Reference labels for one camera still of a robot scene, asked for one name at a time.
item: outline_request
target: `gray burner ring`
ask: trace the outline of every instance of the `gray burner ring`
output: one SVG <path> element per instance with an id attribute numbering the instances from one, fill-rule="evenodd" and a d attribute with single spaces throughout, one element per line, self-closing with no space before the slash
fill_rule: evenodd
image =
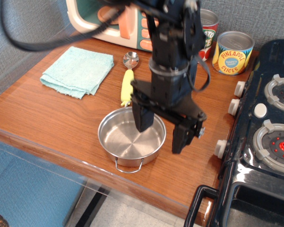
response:
<path id="1" fill-rule="evenodd" d="M 254 152 L 256 157 L 263 161 L 267 166 L 284 173 L 284 164 L 274 160 L 267 149 L 263 148 L 262 139 L 265 135 L 272 132 L 279 131 L 284 132 L 284 124 L 272 124 L 270 120 L 265 120 L 262 124 L 262 127 L 259 128 L 253 138 L 252 144 L 254 147 Z"/>
<path id="2" fill-rule="evenodd" d="M 273 94 L 273 88 L 280 85 L 284 85 L 284 78 L 280 78 L 279 74 L 275 74 L 272 80 L 266 84 L 264 93 L 269 104 L 284 111 L 284 103 L 280 102 L 279 97 Z"/>

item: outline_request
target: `yellow spoon handle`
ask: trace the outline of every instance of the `yellow spoon handle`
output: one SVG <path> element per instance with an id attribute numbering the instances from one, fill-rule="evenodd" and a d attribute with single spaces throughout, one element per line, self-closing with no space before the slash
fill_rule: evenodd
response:
<path id="1" fill-rule="evenodd" d="M 131 82 L 133 81 L 133 71 L 127 70 L 124 74 L 121 88 L 121 106 L 124 106 L 126 103 L 132 100 L 133 87 Z"/>

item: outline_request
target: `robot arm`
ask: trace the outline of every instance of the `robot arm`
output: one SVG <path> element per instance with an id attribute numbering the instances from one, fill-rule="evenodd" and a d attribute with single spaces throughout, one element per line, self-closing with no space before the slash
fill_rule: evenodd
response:
<path id="1" fill-rule="evenodd" d="M 142 132 L 150 127 L 154 113 L 172 122 L 175 125 L 172 152 L 179 154 L 194 136 L 202 136 L 202 123 L 206 120 L 206 114 L 191 98 L 198 52 L 205 43 L 200 2 L 139 0 L 133 3 L 147 15 L 153 47 L 149 63 L 151 83 L 132 82 L 136 128 Z M 159 20 L 157 27 L 154 18 Z"/>

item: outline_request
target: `wooden table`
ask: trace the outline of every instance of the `wooden table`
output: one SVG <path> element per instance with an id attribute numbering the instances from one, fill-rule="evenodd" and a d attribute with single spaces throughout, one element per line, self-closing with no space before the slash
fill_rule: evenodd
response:
<path id="1" fill-rule="evenodd" d="M 41 84 L 42 73 L 70 45 L 57 48 L 0 96 L 0 141 L 185 218 L 199 185 L 218 186 L 221 160 L 213 154 L 214 148 L 217 140 L 229 136 L 234 118 L 228 114 L 228 107 L 231 99 L 236 98 L 235 86 L 237 81 L 247 80 L 258 52 L 253 52 L 247 71 L 238 76 L 216 72 L 211 65 L 212 59 L 208 59 L 211 83 L 204 92 L 193 93 L 193 99 L 207 114 L 204 136 L 194 138 L 181 154 L 172 154 L 174 125 L 164 121 L 167 137 L 159 156 L 141 171 L 124 174 L 116 170 L 101 147 L 98 126 L 107 114 L 121 108 L 121 83 L 126 70 L 123 55 L 134 50 L 96 39 L 72 46 L 114 56 L 115 66 L 96 94 L 79 100 Z M 137 53 L 140 61 L 134 69 L 135 78 L 150 81 L 148 61 L 151 53 Z M 198 67 L 196 87 L 200 88 L 206 74 Z"/>

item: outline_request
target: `oven handle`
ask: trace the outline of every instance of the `oven handle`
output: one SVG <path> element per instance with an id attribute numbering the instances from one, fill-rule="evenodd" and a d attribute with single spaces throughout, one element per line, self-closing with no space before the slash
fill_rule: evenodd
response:
<path id="1" fill-rule="evenodd" d="M 197 188 L 194 199 L 190 205 L 184 227 L 193 227 L 203 198 L 208 197 L 215 200 L 218 198 L 218 195 L 219 191 L 217 189 L 206 185 L 200 185 Z"/>

